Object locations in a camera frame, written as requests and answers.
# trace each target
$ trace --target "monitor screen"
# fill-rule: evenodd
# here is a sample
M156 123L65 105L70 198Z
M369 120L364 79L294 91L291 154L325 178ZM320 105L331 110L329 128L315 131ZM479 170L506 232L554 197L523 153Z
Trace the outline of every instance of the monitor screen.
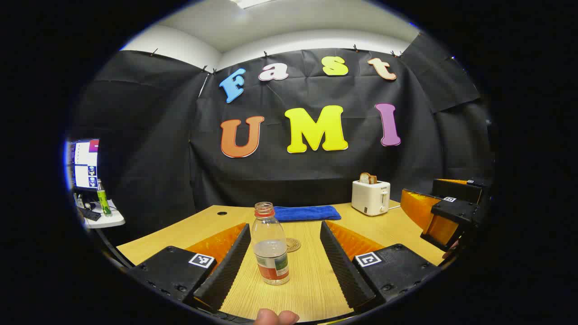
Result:
M98 188L98 139L69 141L67 144L66 167L69 185L81 190Z

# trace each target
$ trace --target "white ceiling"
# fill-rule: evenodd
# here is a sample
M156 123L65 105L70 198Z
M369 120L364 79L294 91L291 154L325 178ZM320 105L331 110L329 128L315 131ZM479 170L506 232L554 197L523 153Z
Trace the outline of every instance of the white ceiling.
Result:
M413 41L418 29L366 0L275 0L241 9L231 0L204 0L158 22L224 53L245 43L311 29L349 29Z

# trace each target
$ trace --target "bottle label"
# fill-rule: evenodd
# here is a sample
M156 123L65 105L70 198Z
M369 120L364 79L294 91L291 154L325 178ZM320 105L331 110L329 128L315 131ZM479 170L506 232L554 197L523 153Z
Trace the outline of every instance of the bottle label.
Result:
M287 260L287 252L277 257L257 257L257 265L259 271L264 278L270 280L280 280L289 275L289 266Z
M104 191L97 191L98 201L102 205L102 212L106 215L111 214L108 202L106 201L106 193Z

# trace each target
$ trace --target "white wall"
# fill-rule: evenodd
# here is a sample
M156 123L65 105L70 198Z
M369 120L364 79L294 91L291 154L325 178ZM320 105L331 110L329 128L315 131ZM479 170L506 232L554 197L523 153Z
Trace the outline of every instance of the white wall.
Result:
M172 57L177 60L204 67L212 71L217 68L221 59L221 52L202 40L185 32L171 27L153 25L135 36L122 50L135 50L154 52L162 56Z
M374 50L384 53L394 51L396 55L399 55L399 52L405 51L410 43L385 35L344 29L316 29L293 32L263 38L230 50L223 54L217 70L239 62L262 57L265 55L263 51L267 52L267 54L275 54L328 47L352 49L353 44L360 50Z

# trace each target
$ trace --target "plastic bottle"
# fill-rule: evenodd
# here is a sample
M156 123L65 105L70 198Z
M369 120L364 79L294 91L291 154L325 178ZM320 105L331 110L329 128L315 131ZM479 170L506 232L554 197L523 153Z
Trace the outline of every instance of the plastic bottle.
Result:
M104 187L102 187L102 182L101 179L98 179L98 190L97 190L97 196L98 196L98 201L101 203L102 206L102 213L105 214L105 217L110 217L112 216L112 212L110 211L110 208L108 206L108 201L106 200L106 193L105 193L105 189Z
M285 232L275 219L271 202L255 204L251 243L263 281L270 285L282 285L289 281Z

